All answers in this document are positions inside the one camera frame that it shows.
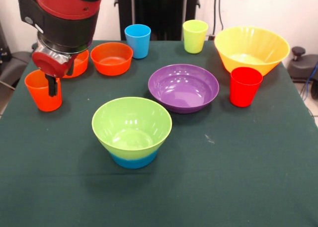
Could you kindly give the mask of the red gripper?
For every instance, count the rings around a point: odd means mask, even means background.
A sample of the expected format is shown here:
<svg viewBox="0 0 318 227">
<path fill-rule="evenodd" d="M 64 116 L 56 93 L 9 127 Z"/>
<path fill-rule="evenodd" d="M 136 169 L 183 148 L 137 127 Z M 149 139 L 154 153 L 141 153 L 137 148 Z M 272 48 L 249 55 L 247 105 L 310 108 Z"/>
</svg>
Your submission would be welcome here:
<svg viewBox="0 0 318 227">
<path fill-rule="evenodd" d="M 57 95 L 57 78 L 64 75 L 72 76 L 74 72 L 74 60 L 76 55 L 58 54 L 51 52 L 34 52 L 32 54 L 33 62 L 42 72 L 48 81 L 49 96 Z"/>
</svg>

